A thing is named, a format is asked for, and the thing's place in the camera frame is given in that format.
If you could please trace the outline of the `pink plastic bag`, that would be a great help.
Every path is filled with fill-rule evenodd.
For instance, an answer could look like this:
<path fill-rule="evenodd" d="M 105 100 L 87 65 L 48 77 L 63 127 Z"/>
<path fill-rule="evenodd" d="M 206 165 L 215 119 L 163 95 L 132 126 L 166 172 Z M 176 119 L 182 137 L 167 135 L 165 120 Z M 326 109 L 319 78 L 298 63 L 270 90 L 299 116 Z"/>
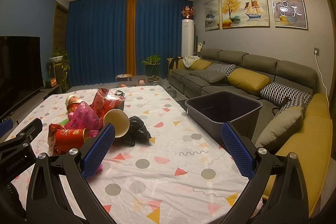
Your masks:
<path fill-rule="evenodd" d="M 100 117 L 86 102 L 81 102 L 74 112 L 69 113 L 68 119 L 64 126 L 67 130 L 87 129 L 91 132 L 102 129 Z"/>

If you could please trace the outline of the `red foil snack bag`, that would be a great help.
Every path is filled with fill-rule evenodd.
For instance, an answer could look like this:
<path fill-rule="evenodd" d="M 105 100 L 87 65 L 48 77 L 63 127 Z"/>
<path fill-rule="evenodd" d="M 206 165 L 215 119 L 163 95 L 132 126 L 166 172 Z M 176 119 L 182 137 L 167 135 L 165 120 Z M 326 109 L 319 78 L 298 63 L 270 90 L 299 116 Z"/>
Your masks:
<path fill-rule="evenodd" d="M 112 109 L 124 110 L 125 100 L 125 93 L 121 90 L 113 92 L 106 88 L 99 88 L 90 107 L 102 119 Z"/>

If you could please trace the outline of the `white apple paper cup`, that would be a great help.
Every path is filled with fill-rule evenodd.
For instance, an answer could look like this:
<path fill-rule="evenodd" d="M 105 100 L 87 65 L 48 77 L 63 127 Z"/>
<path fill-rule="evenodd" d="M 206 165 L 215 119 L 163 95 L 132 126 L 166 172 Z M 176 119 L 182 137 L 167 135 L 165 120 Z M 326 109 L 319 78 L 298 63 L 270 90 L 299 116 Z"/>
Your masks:
<path fill-rule="evenodd" d="M 130 127 L 130 121 L 127 114 L 120 109 L 109 110 L 104 115 L 102 121 L 104 125 L 110 123 L 114 126 L 115 136 L 117 138 L 126 135 Z"/>

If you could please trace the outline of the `black plastic bag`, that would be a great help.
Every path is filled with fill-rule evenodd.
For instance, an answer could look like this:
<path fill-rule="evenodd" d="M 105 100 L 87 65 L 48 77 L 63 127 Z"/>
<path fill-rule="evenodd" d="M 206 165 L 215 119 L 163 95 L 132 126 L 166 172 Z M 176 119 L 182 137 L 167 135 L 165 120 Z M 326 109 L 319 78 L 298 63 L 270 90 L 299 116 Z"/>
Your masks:
<path fill-rule="evenodd" d="M 151 139 L 151 135 L 143 120 L 137 116 L 132 116 L 129 118 L 129 122 L 130 126 L 127 133 L 120 138 L 116 138 L 113 144 L 129 147 L 134 147 L 136 143 L 147 144 L 149 139 Z"/>

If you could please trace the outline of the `red snake paper cup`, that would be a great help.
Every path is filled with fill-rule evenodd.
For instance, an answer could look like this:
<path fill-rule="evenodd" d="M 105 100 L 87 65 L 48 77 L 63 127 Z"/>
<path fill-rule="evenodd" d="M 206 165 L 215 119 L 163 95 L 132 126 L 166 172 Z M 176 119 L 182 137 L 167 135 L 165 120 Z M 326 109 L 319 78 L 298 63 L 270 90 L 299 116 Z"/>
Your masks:
<path fill-rule="evenodd" d="M 55 145 L 53 148 L 54 155 L 63 155 L 72 148 L 81 148 L 88 139 L 88 130 L 56 130 Z"/>

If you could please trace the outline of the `dark grey trash bin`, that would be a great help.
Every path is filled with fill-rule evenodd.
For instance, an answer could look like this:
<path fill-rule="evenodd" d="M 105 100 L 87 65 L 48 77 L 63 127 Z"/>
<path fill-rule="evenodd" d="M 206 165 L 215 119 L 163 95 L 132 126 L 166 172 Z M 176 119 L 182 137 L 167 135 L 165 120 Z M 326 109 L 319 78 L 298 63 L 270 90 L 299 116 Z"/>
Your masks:
<path fill-rule="evenodd" d="M 185 101 L 188 115 L 221 147 L 222 125 L 231 122 L 241 136 L 251 139 L 263 104 L 230 91 L 220 91 Z"/>

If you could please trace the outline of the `light grey cushion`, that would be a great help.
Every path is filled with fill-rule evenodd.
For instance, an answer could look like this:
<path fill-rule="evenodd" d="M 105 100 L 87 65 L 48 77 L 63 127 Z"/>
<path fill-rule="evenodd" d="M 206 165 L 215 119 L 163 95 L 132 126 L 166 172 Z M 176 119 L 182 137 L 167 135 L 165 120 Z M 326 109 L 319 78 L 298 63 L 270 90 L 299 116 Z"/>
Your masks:
<path fill-rule="evenodd" d="M 263 147 L 275 154 L 294 135 L 303 123 L 303 108 L 293 106 L 274 117 L 256 140 L 257 148 Z"/>

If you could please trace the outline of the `black television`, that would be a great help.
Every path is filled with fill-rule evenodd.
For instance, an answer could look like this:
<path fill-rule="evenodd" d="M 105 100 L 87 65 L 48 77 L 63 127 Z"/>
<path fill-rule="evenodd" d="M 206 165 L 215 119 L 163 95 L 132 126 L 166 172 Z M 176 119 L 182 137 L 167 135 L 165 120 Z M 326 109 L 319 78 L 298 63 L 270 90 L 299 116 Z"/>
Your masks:
<path fill-rule="evenodd" d="M 1 118 L 43 87 L 40 38 L 1 36 Z"/>

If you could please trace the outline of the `grey sectional sofa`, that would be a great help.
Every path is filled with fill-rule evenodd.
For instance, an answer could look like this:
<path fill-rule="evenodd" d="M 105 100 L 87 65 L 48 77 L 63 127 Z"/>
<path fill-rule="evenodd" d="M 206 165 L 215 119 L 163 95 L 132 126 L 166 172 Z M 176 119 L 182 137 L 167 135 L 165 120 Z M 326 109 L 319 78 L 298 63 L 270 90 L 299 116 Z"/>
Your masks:
<path fill-rule="evenodd" d="M 254 133 L 260 145 L 268 124 L 281 110 L 303 108 L 302 124 L 276 151 L 295 152 L 306 181 L 309 215 L 319 212 L 330 162 L 333 122 L 326 95 L 318 93 L 317 72 L 305 65 L 246 52 L 206 48 L 185 67 L 181 57 L 168 58 L 168 80 L 187 98 L 230 91 L 262 102 Z"/>

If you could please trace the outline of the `plant on stand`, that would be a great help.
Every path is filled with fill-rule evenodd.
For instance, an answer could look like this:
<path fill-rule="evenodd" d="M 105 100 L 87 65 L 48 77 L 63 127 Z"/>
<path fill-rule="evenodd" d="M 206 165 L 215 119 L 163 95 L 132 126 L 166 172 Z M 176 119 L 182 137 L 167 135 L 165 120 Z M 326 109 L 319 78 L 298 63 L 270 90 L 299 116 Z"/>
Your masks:
<path fill-rule="evenodd" d="M 53 52 L 49 58 L 49 75 L 56 79 L 63 93 L 70 88 L 68 73 L 70 70 L 70 57 L 67 51 Z"/>

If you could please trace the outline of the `black white patterned cushion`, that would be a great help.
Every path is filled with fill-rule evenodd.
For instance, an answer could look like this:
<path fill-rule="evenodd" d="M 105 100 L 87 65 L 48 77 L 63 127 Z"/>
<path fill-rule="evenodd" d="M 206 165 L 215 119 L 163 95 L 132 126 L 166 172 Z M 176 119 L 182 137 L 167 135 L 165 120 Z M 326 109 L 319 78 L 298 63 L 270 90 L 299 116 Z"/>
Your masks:
<path fill-rule="evenodd" d="M 278 107 L 301 106 L 306 108 L 312 99 L 310 93 L 302 92 L 296 88 L 291 88 L 276 82 L 270 83 L 260 92 L 261 98 L 272 102 Z"/>

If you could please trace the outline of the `patterned white tablecloth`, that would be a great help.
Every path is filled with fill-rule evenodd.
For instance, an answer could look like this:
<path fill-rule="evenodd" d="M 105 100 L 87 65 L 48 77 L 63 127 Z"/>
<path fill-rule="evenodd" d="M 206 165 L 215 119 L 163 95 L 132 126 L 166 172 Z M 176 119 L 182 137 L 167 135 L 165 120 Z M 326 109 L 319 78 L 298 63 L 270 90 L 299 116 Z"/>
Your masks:
<path fill-rule="evenodd" d="M 89 185 L 118 223 L 210 223 L 224 216 L 248 179 L 231 156 L 161 86 L 123 88 L 124 111 L 151 138 L 114 143 Z"/>

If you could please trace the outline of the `yellow cushion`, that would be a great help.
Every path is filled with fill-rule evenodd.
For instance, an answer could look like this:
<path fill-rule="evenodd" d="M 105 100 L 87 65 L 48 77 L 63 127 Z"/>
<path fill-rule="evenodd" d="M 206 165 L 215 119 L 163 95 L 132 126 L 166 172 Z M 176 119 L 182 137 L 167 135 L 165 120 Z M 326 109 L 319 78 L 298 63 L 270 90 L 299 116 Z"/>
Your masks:
<path fill-rule="evenodd" d="M 192 63 L 189 69 L 192 71 L 207 69 L 211 64 L 212 64 L 211 61 L 198 59 L 197 61 Z"/>
<path fill-rule="evenodd" d="M 270 78 L 261 73 L 237 68 L 227 77 L 230 85 L 249 94 L 259 96 L 263 88 L 270 84 Z"/>

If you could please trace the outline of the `blue curtain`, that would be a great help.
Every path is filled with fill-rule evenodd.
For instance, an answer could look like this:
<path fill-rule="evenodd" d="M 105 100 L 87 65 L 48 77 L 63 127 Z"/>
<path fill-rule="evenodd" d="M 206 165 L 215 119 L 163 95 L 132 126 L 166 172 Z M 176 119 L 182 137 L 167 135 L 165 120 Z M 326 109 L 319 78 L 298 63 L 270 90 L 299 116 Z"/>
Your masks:
<path fill-rule="evenodd" d="M 141 63 L 160 55 L 161 77 L 167 58 L 181 55 L 182 9 L 187 0 L 137 0 L 135 46 L 137 74 Z M 70 3 L 66 50 L 70 56 L 70 85 L 111 83 L 126 73 L 126 0 L 78 0 Z"/>

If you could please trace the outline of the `dark grey cushion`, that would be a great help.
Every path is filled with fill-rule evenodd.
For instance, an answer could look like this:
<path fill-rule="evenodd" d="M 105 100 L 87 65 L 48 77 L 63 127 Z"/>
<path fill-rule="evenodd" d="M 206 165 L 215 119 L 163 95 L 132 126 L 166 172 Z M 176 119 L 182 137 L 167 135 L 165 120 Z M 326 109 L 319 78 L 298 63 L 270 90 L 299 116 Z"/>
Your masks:
<path fill-rule="evenodd" d="M 225 81 L 227 79 L 227 75 L 225 73 L 217 72 L 217 71 L 209 71 L 207 69 L 199 69 L 190 72 L 191 76 L 199 77 L 209 84 L 215 84 L 221 81 Z"/>

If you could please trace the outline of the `far patterned cushion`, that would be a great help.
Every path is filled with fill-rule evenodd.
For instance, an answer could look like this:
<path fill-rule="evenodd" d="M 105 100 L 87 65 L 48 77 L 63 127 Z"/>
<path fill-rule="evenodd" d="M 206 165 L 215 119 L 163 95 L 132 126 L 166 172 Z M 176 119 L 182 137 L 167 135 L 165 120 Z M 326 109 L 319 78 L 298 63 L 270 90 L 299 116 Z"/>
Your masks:
<path fill-rule="evenodd" d="M 226 76 L 229 76 L 235 69 L 235 64 L 212 63 L 209 67 L 207 67 L 208 71 L 224 73 Z"/>

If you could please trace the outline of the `potted green plant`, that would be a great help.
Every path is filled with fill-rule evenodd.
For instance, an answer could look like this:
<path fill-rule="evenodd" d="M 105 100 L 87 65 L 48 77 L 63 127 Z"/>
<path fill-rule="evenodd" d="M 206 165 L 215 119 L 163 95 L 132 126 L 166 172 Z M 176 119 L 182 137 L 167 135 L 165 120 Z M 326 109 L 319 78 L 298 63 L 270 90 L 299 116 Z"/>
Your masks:
<path fill-rule="evenodd" d="M 141 63 L 145 66 L 145 75 L 146 76 L 160 76 L 160 55 L 152 55 L 148 56 L 144 61 Z"/>

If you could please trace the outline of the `far yellow cushion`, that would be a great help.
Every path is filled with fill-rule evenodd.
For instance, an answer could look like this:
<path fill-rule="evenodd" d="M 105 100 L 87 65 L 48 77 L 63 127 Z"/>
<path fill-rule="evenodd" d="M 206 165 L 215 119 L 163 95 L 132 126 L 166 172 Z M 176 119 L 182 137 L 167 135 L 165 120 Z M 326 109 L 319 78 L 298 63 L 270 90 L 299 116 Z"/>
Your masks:
<path fill-rule="evenodd" d="M 207 69 L 211 64 L 212 64 L 211 61 L 198 59 L 197 61 L 192 63 L 189 69 L 192 71 Z"/>

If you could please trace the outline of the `orange curtain strip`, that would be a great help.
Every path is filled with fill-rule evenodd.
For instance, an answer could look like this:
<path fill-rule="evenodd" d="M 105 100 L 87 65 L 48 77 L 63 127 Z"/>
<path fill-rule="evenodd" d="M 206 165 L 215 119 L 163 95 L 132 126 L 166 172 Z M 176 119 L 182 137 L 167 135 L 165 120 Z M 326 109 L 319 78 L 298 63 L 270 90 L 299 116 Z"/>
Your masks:
<path fill-rule="evenodd" d="M 137 0 L 126 0 L 126 73 L 135 76 L 136 67 L 136 46 L 135 46 L 135 22 L 136 22 Z"/>

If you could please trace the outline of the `right landscape painting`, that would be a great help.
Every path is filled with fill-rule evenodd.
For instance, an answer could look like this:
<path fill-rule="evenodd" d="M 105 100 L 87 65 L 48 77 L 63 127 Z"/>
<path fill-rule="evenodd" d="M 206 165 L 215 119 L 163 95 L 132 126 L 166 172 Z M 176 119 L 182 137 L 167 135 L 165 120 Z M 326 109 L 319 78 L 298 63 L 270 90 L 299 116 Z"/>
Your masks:
<path fill-rule="evenodd" d="M 307 30 L 303 0 L 271 0 L 275 27 Z"/>

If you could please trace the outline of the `centre sailboat painting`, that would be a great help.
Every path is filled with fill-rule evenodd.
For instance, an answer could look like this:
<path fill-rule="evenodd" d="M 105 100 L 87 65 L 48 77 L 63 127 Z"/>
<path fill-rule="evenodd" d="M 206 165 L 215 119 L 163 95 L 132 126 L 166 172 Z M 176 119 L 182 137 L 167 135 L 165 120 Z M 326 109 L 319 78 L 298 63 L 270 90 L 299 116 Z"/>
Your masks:
<path fill-rule="evenodd" d="M 222 29 L 269 27 L 267 0 L 220 0 Z"/>

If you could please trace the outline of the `white standing air conditioner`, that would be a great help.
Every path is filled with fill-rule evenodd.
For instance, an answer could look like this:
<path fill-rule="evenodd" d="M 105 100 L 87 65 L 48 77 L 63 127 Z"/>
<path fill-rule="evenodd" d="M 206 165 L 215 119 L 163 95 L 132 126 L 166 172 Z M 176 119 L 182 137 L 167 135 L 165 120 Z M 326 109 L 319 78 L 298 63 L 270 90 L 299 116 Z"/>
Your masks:
<path fill-rule="evenodd" d="M 194 54 L 194 21 L 192 19 L 182 20 L 181 56 L 192 56 Z"/>

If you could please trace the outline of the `left small painting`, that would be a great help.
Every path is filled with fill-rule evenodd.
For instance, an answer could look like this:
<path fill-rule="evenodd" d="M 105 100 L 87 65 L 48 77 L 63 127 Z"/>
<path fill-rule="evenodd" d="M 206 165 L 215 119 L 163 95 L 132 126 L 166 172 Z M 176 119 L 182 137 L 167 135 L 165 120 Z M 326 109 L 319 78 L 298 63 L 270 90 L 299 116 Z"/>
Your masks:
<path fill-rule="evenodd" d="M 219 0 L 212 0 L 204 4 L 205 31 L 220 29 L 220 5 Z"/>

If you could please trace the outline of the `red flower decoration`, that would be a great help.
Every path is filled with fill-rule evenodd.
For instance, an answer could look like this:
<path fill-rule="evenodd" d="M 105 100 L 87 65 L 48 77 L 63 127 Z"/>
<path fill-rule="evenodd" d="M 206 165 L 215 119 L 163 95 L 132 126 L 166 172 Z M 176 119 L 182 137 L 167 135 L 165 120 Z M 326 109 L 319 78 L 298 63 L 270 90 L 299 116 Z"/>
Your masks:
<path fill-rule="evenodd" d="M 187 5 L 185 6 L 182 11 L 181 14 L 183 16 L 184 19 L 193 19 L 194 17 L 194 8 Z"/>

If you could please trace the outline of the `wall socket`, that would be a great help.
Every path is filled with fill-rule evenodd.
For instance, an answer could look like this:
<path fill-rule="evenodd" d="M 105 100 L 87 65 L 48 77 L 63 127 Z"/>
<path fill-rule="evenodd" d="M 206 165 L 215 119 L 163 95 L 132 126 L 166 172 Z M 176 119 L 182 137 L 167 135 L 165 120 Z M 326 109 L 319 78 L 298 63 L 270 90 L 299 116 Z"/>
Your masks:
<path fill-rule="evenodd" d="M 319 48 L 314 48 L 314 54 L 315 54 L 316 56 L 319 55 Z"/>

